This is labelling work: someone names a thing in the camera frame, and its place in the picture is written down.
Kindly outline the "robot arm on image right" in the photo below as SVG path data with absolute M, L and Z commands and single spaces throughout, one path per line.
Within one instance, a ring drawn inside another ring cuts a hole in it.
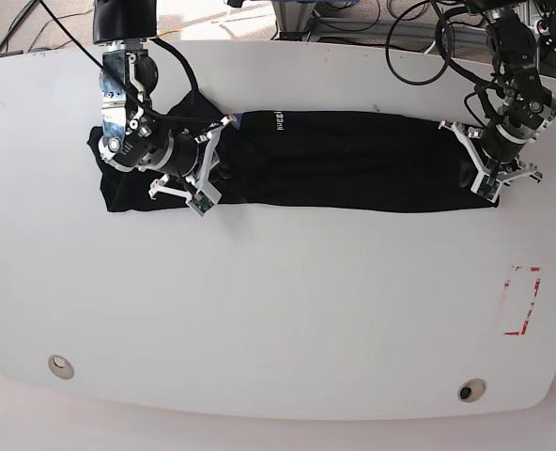
M 536 140 L 556 117 L 556 96 L 544 87 L 536 65 L 533 32 L 514 11 L 515 1 L 466 1 L 438 10 L 435 43 L 443 62 L 474 83 L 488 123 L 478 130 L 454 123 L 449 129 L 468 151 L 476 168 L 471 190 L 493 202 L 504 185 L 529 177 L 540 181 L 536 167 L 523 165 L 520 151 Z M 493 72 L 488 80 L 452 60 L 455 16 L 473 13 L 486 19 L 486 43 Z

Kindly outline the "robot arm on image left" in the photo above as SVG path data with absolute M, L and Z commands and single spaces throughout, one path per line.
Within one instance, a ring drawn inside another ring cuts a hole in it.
M 100 62 L 100 158 L 123 173 L 159 174 L 150 185 L 151 197 L 179 196 L 204 214 L 221 199 L 209 176 L 220 162 L 216 147 L 221 133 L 235 119 L 156 112 L 150 96 L 159 72 L 145 47 L 147 40 L 159 41 L 156 2 L 95 2 L 93 41 L 105 48 Z

